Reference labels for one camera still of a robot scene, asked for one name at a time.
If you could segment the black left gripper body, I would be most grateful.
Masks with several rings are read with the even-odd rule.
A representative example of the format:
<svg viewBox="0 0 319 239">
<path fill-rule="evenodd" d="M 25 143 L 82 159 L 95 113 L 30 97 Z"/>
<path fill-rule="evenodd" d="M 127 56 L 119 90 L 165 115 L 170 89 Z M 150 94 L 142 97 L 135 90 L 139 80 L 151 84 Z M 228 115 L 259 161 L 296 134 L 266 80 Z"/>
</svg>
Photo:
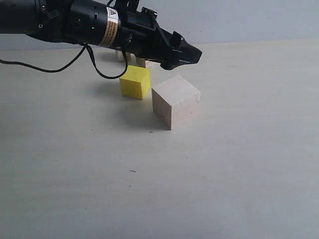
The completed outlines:
<svg viewBox="0 0 319 239">
<path fill-rule="evenodd" d="M 180 51 L 183 37 L 167 32 L 157 23 L 157 12 L 137 4 L 115 4 L 119 14 L 119 27 L 115 49 L 155 62 L 173 62 Z"/>
</svg>

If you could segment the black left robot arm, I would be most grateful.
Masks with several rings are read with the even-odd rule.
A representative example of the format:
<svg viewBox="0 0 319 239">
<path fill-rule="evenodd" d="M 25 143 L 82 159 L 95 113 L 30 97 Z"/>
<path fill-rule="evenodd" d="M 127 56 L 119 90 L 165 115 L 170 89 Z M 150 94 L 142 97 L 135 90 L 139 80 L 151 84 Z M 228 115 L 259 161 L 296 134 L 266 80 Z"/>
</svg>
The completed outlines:
<svg viewBox="0 0 319 239">
<path fill-rule="evenodd" d="M 165 70 L 196 64 L 201 51 L 157 23 L 157 13 L 136 0 L 3 0 L 2 34 L 25 34 L 51 43 L 91 44 L 160 63 Z"/>
</svg>

